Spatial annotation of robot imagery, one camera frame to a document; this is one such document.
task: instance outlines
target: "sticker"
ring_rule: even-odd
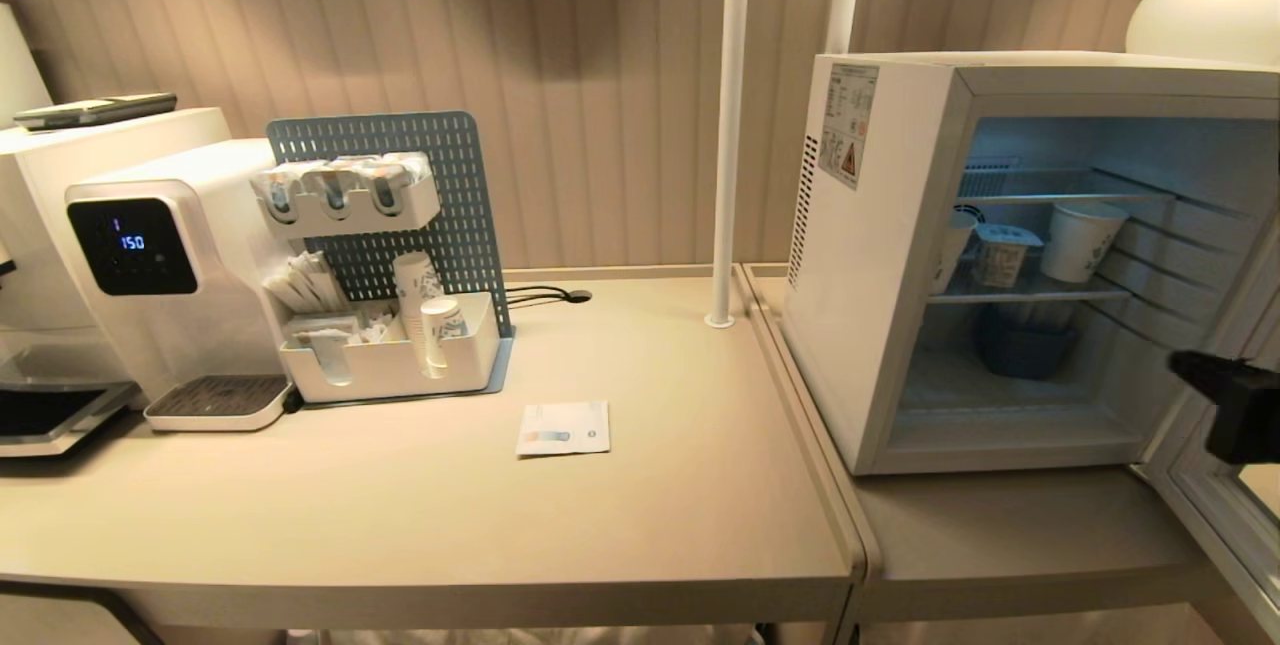
[[[827,83],[818,166],[852,189],[858,189],[858,177],[863,171],[877,77],[878,67],[835,65]]]

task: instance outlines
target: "fridge vent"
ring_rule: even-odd
[[[791,230],[791,261],[787,262],[787,282],[795,288],[804,262],[805,229],[809,228],[809,200],[813,197],[813,171],[818,168],[818,139],[804,136],[804,157],[800,165],[800,191],[796,193],[796,221]]]
[[[960,198],[995,198],[1005,193],[1009,173],[1018,157],[969,157],[960,180]]]

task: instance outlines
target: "round lamp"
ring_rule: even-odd
[[[1280,67],[1280,0],[1142,0],[1125,50]]]

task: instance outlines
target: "pegboard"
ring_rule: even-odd
[[[325,253],[342,289],[352,299],[394,298],[393,259],[425,250],[440,273],[445,293],[493,293],[498,337],[512,337],[480,134],[471,113],[307,116],[270,122],[266,136],[275,163],[425,152],[431,159],[440,196],[440,215],[428,227],[307,238],[306,247]]]

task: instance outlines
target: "mini fridge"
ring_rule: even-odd
[[[1280,641],[1280,527],[1166,365],[1280,362],[1277,134],[1258,67],[818,56],[782,331],[849,471],[1134,466]],[[1124,218],[1084,282],[1042,273],[1061,211]],[[997,282],[1007,232],[1024,259]]]

